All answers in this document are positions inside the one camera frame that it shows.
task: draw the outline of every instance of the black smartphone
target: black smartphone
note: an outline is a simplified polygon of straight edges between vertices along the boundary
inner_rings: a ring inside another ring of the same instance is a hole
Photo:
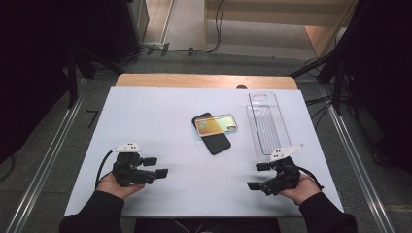
[[[211,117],[212,115],[210,113],[202,114],[200,116],[196,116],[191,120],[191,123],[193,124],[194,127],[196,127],[195,120],[197,118],[201,117]],[[220,134],[215,134],[215,135],[210,135],[210,136],[203,136],[201,137],[203,142],[205,143],[207,149],[209,150],[210,153],[213,155],[222,152],[223,150],[229,149],[231,146],[231,143],[229,140],[226,138],[226,135],[224,133]]]

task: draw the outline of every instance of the white tabletop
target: white tabletop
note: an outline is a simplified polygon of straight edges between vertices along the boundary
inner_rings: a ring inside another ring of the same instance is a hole
[[[248,122],[245,89],[112,87],[76,180],[65,215],[86,203],[104,155],[116,146],[135,141],[143,157],[157,157],[151,170],[168,168],[156,180],[126,199],[124,216],[300,216],[293,201],[251,191],[247,182],[263,182],[275,171],[258,172]],[[291,143],[306,147],[292,156],[294,163],[315,174],[324,193],[343,211],[318,137],[299,90],[261,90],[276,93]],[[238,129],[227,135],[231,148],[212,155],[191,119],[210,112],[233,114]],[[112,169],[117,154],[106,161],[102,174]]]

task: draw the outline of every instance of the hand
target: hand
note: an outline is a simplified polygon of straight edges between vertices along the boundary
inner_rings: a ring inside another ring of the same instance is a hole
[[[124,200],[131,194],[141,190],[144,187],[144,184],[120,186],[119,183],[116,181],[115,176],[112,173],[110,173],[100,181],[96,190],[110,193]]]
[[[286,189],[279,194],[291,198],[296,205],[302,204],[309,197],[321,192],[315,182],[308,176],[300,174],[299,183],[294,189]]]

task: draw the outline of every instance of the cable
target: cable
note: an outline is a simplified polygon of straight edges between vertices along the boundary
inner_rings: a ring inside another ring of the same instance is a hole
[[[218,9],[216,10],[216,15],[215,15],[216,31],[218,32],[218,41],[216,42],[215,47],[211,50],[206,50],[206,51],[205,50],[170,50],[170,49],[165,50],[165,49],[149,48],[149,47],[145,47],[145,48],[148,50],[158,50],[158,51],[181,51],[181,52],[201,52],[201,53],[214,52],[221,45],[223,11],[224,11],[224,0],[221,0],[218,6]]]
[[[306,64],[307,64],[309,61],[311,61],[311,60],[316,60],[316,61],[319,62],[319,60],[318,60],[317,57],[310,58],[310,59],[307,59],[307,60],[305,61],[305,63],[303,64],[303,67],[305,67]],[[318,77],[318,75],[312,75],[311,73],[309,73],[309,71],[306,72],[306,74],[310,75],[310,76],[313,77],[313,78],[317,78],[317,77]]]
[[[324,189],[324,187],[318,182],[318,179],[316,179],[316,177],[315,177],[315,175],[313,175],[313,173],[309,172],[308,170],[306,170],[302,167],[299,167],[299,166],[296,166],[296,167],[297,167],[297,169],[299,169],[300,171],[302,171],[306,175],[308,175],[315,182],[315,184],[318,186],[318,188],[320,190]]]
[[[99,185],[99,183],[100,183],[100,174],[101,174],[101,172],[102,172],[103,166],[104,166],[104,164],[106,163],[106,160],[107,160],[107,158],[109,157],[109,155],[112,154],[112,152],[113,152],[113,151],[110,150],[110,151],[104,156],[103,161],[102,161],[102,163],[100,164],[99,171],[97,172],[96,183],[95,183],[95,187],[94,187],[94,188],[96,188],[96,187]]]
[[[319,122],[321,121],[322,117],[324,116],[324,114],[326,113],[327,109],[328,109],[331,105],[332,105],[332,103],[327,103],[327,104],[324,106],[325,109],[324,109],[324,111],[322,112],[321,116],[320,116],[319,119],[318,119],[318,122],[317,122],[316,125],[315,125],[315,131],[318,129]]]
[[[219,9],[221,8],[221,6],[222,6],[221,19],[220,19],[220,23],[218,27],[218,14],[219,14]],[[215,16],[216,31],[218,32],[218,41],[216,42],[216,45],[212,50],[208,50],[206,52],[214,52],[221,45],[223,11],[224,11],[224,0],[221,0],[221,3],[219,4],[218,10],[216,11],[216,16]]]
[[[7,171],[7,173],[5,175],[3,175],[3,177],[0,178],[0,183],[2,181],[4,181],[7,177],[9,177],[9,175],[13,172],[13,170],[15,169],[15,158],[13,156],[10,157],[11,160],[11,165],[9,168],[9,171]]]

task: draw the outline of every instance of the gold phone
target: gold phone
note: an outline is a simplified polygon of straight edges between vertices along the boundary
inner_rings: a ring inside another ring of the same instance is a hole
[[[231,114],[197,118],[194,125],[200,137],[234,132],[237,129],[236,122]]]

